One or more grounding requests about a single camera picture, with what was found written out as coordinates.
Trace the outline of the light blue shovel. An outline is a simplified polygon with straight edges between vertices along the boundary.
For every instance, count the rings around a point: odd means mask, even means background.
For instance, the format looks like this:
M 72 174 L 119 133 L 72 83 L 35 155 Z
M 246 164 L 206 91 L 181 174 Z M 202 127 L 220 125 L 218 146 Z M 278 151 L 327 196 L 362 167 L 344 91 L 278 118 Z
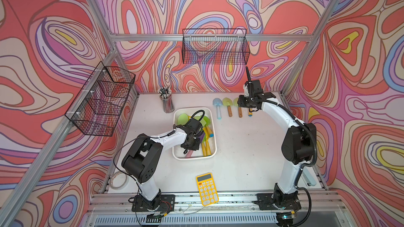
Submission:
M 215 98 L 213 100 L 213 105 L 216 107 L 217 119 L 220 120 L 222 118 L 221 107 L 223 105 L 223 102 L 220 98 Z

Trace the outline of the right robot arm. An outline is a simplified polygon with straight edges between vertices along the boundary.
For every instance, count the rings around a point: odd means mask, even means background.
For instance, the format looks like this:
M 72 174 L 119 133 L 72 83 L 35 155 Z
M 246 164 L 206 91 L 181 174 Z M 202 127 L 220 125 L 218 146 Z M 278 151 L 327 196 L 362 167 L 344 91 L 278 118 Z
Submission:
M 281 151 L 286 159 L 280 180 L 275 184 L 270 199 L 277 209 L 285 209 L 298 199 L 298 181 L 306 167 L 311 167 L 317 160 L 315 146 L 316 127 L 304 123 L 295 117 L 285 106 L 279 103 L 271 92 L 264 92 L 259 80 L 248 80 L 244 94 L 238 98 L 238 105 L 251 112 L 262 110 L 277 122 L 285 133 Z

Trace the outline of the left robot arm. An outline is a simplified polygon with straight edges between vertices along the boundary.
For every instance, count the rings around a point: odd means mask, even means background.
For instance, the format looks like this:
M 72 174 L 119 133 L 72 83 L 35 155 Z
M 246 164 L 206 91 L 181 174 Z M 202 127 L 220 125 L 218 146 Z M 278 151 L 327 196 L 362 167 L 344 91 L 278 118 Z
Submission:
M 173 125 L 170 132 L 157 136 L 142 133 L 135 139 L 122 160 L 122 167 L 135 178 L 140 195 L 145 200 L 153 201 L 161 193 L 153 178 L 161 154 L 175 146 L 183 148 L 184 154 L 198 150 L 202 132 L 201 121 L 191 118 L 184 125 Z

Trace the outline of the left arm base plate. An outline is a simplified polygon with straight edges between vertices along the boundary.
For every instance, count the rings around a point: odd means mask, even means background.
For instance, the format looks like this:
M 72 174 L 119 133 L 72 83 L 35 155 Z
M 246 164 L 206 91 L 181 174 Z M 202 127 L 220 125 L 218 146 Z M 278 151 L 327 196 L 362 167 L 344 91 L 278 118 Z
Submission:
M 128 201 L 132 203 L 132 212 L 170 213 L 175 208 L 174 194 L 158 194 L 152 201 L 142 195 L 136 195 Z

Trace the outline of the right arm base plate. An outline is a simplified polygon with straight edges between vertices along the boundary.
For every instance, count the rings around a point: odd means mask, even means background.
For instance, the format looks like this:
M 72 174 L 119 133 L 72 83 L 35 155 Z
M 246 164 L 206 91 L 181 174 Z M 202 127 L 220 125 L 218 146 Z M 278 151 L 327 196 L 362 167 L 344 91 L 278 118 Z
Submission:
M 278 191 L 275 193 L 258 193 L 257 200 L 253 203 L 258 205 L 260 210 L 298 211 L 302 208 L 297 191 L 291 194 L 283 194 Z

